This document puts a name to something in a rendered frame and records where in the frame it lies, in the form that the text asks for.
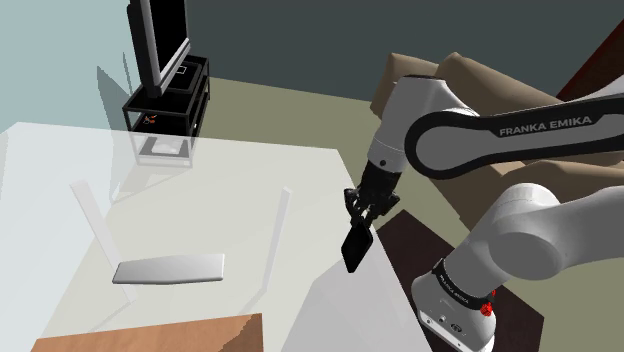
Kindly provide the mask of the white glass table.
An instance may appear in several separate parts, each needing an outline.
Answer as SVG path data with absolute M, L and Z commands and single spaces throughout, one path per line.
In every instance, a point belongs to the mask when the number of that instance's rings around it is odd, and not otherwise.
M 333 149 L 198 138 L 190 168 L 125 131 L 0 133 L 0 352 L 42 337 L 260 313 L 265 352 L 431 352 L 374 244 L 340 247 L 352 184 Z M 221 281 L 114 284 L 124 261 L 224 254 Z

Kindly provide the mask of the beige sofa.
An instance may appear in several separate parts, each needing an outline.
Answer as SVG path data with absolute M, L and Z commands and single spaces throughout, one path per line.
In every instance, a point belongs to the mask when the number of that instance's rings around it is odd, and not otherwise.
M 373 114 L 382 116 L 398 79 L 408 74 L 445 80 L 458 98 L 482 116 L 559 101 L 457 52 L 439 64 L 391 53 L 371 102 Z M 472 229 L 502 191 L 525 182 L 546 187 L 560 202 L 585 197 L 605 187 L 624 185 L 624 152 L 494 164 L 433 184 L 466 228 Z

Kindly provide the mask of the black stand with television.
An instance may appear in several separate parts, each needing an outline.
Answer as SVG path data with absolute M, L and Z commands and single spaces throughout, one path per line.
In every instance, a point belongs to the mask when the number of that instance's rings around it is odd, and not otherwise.
M 190 53 L 186 0 L 129 0 L 140 85 L 122 107 L 136 162 L 190 168 L 210 99 L 209 60 Z

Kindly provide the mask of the brown wooden box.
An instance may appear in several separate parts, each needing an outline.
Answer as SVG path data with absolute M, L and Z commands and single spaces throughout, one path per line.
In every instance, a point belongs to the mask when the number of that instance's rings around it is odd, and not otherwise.
M 31 352 L 264 352 L 262 315 L 40 338 Z

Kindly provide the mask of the black phone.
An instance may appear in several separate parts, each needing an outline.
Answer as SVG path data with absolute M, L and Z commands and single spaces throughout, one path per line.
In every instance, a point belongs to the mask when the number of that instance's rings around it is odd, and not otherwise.
M 342 246 L 341 254 L 348 273 L 354 273 L 373 244 L 370 226 L 363 220 L 356 220 Z

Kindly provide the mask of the dark robot stand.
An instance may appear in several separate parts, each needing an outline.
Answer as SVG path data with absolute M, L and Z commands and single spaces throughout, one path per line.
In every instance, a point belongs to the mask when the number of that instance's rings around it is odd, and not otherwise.
M 377 230 L 406 296 L 413 280 L 430 271 L 453 247 L 403 210 Z M 539 352 L 544 317 L 504 286 L 496 290 L 492 352 Z

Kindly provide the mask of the silver flat tablet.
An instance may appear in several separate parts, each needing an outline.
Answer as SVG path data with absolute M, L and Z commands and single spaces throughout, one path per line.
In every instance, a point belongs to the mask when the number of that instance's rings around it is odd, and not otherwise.
M 221 281 L 224 254 L 172 255 L 121 262 L 114 284 L 175 285 Z

